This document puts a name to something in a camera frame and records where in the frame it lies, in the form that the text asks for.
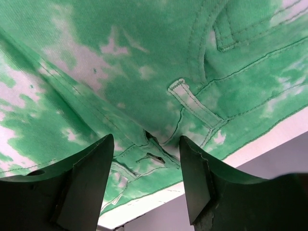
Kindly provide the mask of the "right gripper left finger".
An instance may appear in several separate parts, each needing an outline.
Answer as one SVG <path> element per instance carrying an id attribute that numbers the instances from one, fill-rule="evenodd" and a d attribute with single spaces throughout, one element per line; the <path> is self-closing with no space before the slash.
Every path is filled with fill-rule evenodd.
<path id="1" fill-rule="evenodd" d="M 109 134 L 48 167 L 1 178 L 1 230 L 96 230 L 113 155 Z"/>

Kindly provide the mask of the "green white tie-dye trousers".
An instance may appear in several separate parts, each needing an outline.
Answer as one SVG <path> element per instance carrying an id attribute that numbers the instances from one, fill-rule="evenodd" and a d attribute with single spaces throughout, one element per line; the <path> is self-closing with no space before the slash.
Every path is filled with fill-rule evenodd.
<path id="1" fill-rule="evenodd" d="M 180 136 L 225 159 L 307 105 L 305 0 L 0 3 L 0 175 L 112 134 L 102 213 L 180 182 Z"/>

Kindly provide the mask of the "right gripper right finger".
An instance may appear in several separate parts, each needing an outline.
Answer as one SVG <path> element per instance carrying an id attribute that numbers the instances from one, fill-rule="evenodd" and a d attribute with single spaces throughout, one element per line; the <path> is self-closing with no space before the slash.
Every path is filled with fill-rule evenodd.
<path id="1" fill-rule="evenodd" d="M 186 136 L 180 164 L 190 224 L 197 231 L 305 231 L 308 176 L 263 179 L 208 154 Z"/>

